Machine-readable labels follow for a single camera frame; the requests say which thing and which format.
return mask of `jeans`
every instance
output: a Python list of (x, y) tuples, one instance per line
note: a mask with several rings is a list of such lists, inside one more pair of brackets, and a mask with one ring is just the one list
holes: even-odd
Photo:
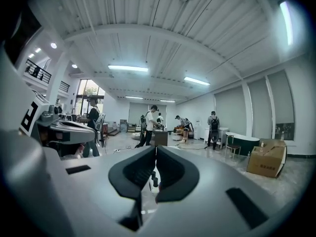
[[(211, 145), (211, 131), (208, 132), (208, 139), (207, 139), (207, 146), (209, 147)], [(216, 148), (216, 143), (213, 142), (213, 149)]]
[(153, 131), (147, 131), (146, 130), (145, 137), (142, 138), (142, 140), (136, 146), (136, 148), (142, 147), (145, 144), (145, 142), (146, 142), (146, 146), (149, 146), (150, 145), (150, 140), (152, 139), (152, 134), (153, 134)]
[(90, 148), (92, 148), (92, 154), (94, 157), (100, 156), (97, 145), (94, 143), (94, 140), (89, 141), (85, 144), (83, 149), (83, 157), (87, 158), (90, 154)]

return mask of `bathtub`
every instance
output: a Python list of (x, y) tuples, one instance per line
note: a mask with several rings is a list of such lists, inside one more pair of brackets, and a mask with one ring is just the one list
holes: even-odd
[[(248, 153), (252, 152), (253, 147), (259, 146), (259, 141), (260, 139), (254, 138), (254, 137), (249, 137), (249, 136), (244, 136), (241, 134), (233, 133), (233, 132), (226, 132), (226, 135), (233, 135), (234, 136), (234, 144), (240, 145), (240, 155), (242, 156), (247, 156)], [(232, 143), (232, 139), (228, 139), (228, 144)]]

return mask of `cardboard box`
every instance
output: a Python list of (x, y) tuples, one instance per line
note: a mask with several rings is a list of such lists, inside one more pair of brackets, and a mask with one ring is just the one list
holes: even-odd
[(263, 147), (254, 147), (247, 166), (247, 172), (267, 176), (278, 177), (285, 164), (286, 144), (281, 140), (260, 139)]

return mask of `tree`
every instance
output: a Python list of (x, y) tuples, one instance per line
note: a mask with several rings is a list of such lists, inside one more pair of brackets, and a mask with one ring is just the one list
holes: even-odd
[(96, 95), (98, 93), (98, 88), (93, 87), (86, 87), (85, 88), (85, 95)]

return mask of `ceiling light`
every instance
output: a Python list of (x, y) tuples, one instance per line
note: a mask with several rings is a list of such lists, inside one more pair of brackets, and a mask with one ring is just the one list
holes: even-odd
[(186, 77), (186, 78), (184, 78), (184, 80), (187, 80), (187, 81), (192, 81), (192, 82), (196, 82), (196, 83), (203, 84), (203, 85), (209, 85), (209, 83), (208, 83), (208, 82), (204, 82), (204, 81), (196, 80), (196, 79), (193, 79), (193, 78), (190, 78), (190, 77)]
[(142, 97), (128, 97), (128, 96), (125, 96), (126, 98), (136, 98), (136, 99), (143, 99)]
[(112, 65), (109, 65), (109, 69), (148, 72), (148, 68), (130, 67), (130, 66), (112, 66)]
[(280, 4), (280, 8), (285, 20), (286, 32), (287, 32), (287, 44), (293, 44), (293, 28), (292, 28), (292, 21), (290, 16), (290, 11), (288, 10), (287, 3), (284, 1)]
[(173, 100), (160, 100), (161, 102), (169, 102), (169, 103), (175, 103), (176, 101)]

